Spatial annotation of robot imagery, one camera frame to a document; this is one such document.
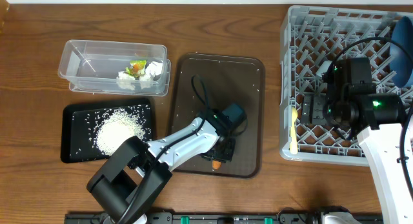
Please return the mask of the orange carrot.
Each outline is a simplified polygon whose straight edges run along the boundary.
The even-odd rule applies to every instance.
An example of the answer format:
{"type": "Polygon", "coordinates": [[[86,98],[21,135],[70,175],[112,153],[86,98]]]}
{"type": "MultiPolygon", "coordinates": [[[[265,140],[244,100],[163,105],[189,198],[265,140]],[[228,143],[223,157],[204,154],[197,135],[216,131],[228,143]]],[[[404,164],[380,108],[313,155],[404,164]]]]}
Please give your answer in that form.
{"type": "Polygon", "coordinates": [[[212,168],[214,170],[218,170],[218,169],[220,169],[220,167],[221,167],[221,162],[220,161],[217,161],[217,160],[212,161],[212,168]]]}

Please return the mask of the yellow plastic spoon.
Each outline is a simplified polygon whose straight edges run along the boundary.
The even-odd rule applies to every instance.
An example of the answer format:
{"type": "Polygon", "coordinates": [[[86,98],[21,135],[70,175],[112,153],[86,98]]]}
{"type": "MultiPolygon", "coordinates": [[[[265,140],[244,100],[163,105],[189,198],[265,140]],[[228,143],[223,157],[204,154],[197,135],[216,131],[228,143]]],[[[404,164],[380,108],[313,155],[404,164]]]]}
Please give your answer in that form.
{"type": "Polygon", "coordinates": [[[298,153],[297,138],[296,138],[296,120],[297,120],[297,110],[295,107],[291,107],[290,153],[293,155],[296,155],[298,153]]]}

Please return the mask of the dark blue plate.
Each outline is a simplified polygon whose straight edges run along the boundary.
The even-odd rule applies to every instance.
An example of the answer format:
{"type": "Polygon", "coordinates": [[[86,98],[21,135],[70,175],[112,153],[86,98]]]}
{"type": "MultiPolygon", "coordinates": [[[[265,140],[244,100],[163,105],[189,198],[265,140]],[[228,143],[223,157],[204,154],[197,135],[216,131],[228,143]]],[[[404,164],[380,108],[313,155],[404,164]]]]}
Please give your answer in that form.
{"type": "MultiPolygon", "coordinates": [[[[409,17],[403,16],[396,23],[391,40],[401,45],[412,56],[412,21],[409,17]]],[[[392,78],[393,83],[399,88],[412,86],[412,61],[394,44],[390,46],[390,56],[393,58],[390,69],[396,73],[392,78]]]]}

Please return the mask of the pandan cake wrapper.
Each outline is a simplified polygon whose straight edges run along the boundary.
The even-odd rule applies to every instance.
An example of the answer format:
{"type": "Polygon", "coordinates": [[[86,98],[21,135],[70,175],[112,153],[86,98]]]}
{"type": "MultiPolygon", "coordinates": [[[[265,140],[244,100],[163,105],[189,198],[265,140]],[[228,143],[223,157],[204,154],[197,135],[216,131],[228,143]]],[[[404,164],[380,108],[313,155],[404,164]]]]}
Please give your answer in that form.
{"type": "Polygon", "coordinates": [[[125,68],[125,72],[133,77],[140,77],[145,74],[146,60],[135,60],[130,62],[130,66],[125,68]]]}

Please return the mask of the light blue rice bowl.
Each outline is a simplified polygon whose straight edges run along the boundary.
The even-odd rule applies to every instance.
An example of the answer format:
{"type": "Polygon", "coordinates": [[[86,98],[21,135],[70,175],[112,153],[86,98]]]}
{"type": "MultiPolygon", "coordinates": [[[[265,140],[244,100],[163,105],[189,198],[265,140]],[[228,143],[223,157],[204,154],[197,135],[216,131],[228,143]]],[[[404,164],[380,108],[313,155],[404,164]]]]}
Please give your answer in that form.
{"type": "Polygon", "coordinates": [[[328,71],[328,68],[332,64],[332,61],[324,61],[318,68],[316,72],[316,76],[322,78],[328,71]]]}

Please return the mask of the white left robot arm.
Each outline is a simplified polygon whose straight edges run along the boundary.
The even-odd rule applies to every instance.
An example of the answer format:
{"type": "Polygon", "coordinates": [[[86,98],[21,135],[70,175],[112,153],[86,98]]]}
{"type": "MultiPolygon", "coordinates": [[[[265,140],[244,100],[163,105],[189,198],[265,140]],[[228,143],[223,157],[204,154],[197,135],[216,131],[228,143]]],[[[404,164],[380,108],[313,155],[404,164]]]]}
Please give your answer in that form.
{"type": "Polygon", "coordinates": [[[206,109],[185,128],[162,139],[125,140],[94,174],[86,188],[115,223],[143,219],[175,168],[235,136],[246,120],[232,103],[223,111],[206,109]]]}

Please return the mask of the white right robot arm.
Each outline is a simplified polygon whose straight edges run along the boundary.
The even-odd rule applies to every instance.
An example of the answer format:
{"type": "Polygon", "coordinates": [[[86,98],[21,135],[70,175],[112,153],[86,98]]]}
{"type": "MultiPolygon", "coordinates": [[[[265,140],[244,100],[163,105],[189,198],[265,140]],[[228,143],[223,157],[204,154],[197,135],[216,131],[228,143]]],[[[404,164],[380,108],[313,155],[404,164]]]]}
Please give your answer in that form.
{"type": "Polygon", "coordinates": [[[412,223],[412,111],[401,98],[379,93],[365,57],[327,61],[317,71],[324,95],[303,102],[302,124],[328,126],[356,139],[368,162],[385,223],[412,223]]]}

